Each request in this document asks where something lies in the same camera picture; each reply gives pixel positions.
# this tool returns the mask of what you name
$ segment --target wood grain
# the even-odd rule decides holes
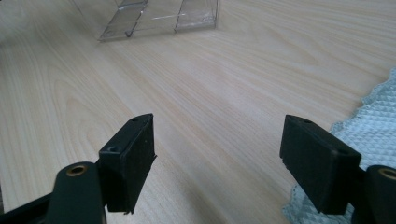
[[[98,43],[70,1],[0,2],[6,211],[49,193],[126,120],[154,114],[135,214],[109,223],[287,223],[283,119],[325,129],[387,79],[391,0],[220,0],[215,30]]]

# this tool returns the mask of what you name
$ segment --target textured cloth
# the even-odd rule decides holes
[[[362,102],[351,119],[334,123],[331,133],[361,153],[361,169],[375,164],[396,168],[396,68],[390,71],[389,80],[376,86]],[[296,186],[283,213],[293,224],[350,223],[353,207],[349,205],[343,216],[319,214],[303,189]]]

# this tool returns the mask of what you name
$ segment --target quilted fabric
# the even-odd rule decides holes
[[[362,155],[361,169],[375,164],[396,167],[396,68],[389,79],[362,99],[363,106],[351,119],[334,123],[331,133]],[[300,186],[293,188],[291,200],[283,208],[293,224],[350,223],[353,207],[343,216],[319,214]]]

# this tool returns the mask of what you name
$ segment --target light wood surface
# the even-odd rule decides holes
[[[329,130],[396,65],[394,0],[220,0],[215,30],[98,43],[71,1],[0,2],[8,211],[154,114],[135,214],[108,223],[288,223],[286,114]]]

